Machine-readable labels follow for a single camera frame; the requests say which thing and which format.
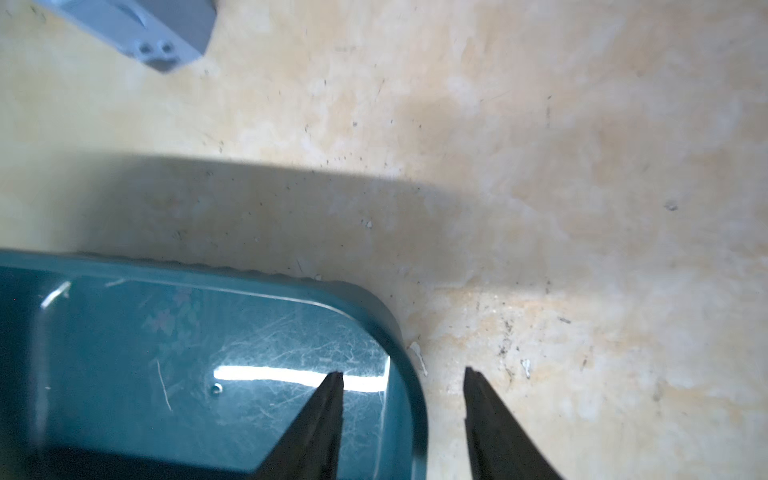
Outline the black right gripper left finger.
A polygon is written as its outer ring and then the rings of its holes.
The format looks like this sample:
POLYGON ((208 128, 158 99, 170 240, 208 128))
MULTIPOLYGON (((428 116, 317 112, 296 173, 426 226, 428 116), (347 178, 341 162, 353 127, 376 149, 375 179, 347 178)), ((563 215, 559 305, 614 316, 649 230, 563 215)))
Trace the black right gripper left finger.
POLYGON ((329 373, 250 478, 336 479, 343 393, 343 374, 329 373))

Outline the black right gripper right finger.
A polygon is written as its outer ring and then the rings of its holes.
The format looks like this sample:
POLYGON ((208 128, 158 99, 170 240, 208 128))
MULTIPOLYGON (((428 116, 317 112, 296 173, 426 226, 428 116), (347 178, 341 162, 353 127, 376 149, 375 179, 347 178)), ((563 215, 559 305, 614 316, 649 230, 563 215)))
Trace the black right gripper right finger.
POLYGON ((485 376, 465 369, 465 430, 475 479, 559 479, 485 376))

